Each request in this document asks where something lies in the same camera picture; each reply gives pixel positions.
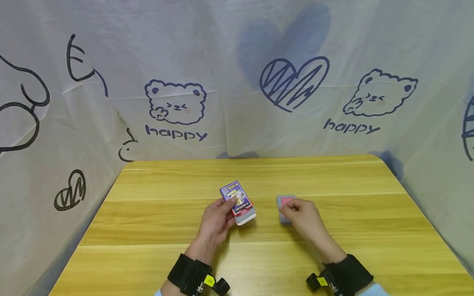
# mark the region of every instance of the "wood grain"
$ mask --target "wood grain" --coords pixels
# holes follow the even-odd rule
[[[133,162],[50,295],[152,296],[194,238],[204,207],[235,180],[257,218],[232,229],[216,258],[230,296],[312,295],[305,279],[320,270],[318,256],[276,210],[276,196],[289,194],[314,201],[334,238],[391,295],[474,295],[467,272],[371,155]]]

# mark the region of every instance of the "black wrist strap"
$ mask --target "black wrist strap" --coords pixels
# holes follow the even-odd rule
[[[176,261],[168,275],[168,280],[181,290],[183,287],[186,287],[186,281],[190,277],[193,267],[194,260],[184,254],[180,254],[178,261]]]
[[[325,266],[344,296],[354,296],[374,280],[369,271],[351,254],[339,263],[325,264]]]
[[[171,269],[168,280],[188,296],[200,295],[205,285],[210,286],[219,296],[224,296],[230,289],[229,285],[223,278],[216,282],[211,272],[211,266],[181,254]]]

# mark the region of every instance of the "deck of cards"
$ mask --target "deck of cards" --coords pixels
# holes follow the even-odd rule
[[[294,198],[296,198],[296,196],[294,196],[294,195],[279,195],[279,196],[277,196],[276,197],[276,204],[278,206],[278,210],[280,210],[280,208],[282,208],[282,206],[286,205],[290,200],[293,200]],[[292,223],[282,213],[279,213],[279,214],[280,214],[280,223],[282,223],[282,224],[291,224]]]
[[[232,208],[232,214],[237,225],[244,225],[248,221],[257,217],[254,204],[250,201],[245,191],[238,181],[232,182],[220,189],[222,198],[227,201],[233,197],[237,198],[236,205]]]

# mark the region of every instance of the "yellow tag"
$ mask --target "yellow tag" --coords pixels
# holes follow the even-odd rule
[[[327,286],[328,285],[328,282],[326,282],[326,279],[321,277],[321,278],[317,278],[318,279],[318,282],[321,286]]]
[[[204,283],[208,285],[209,287],[213,287],[214,284],[216,283],[216,280],[212,276],[207,275],[206,279],[204,280]]]

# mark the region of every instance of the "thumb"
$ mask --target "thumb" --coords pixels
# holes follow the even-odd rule
[[[282,213],[284,216],[288,217],[290,220],[293,220],[293,218],[297,215],[297,211],[294,211],[291,209],[288,204],[282,206],[279,209],[280,213]]]
[[[219,211],[223,214],[227,214],[236,205],[236,202],[236,197],[229,199],[223,205],[220,206]]]

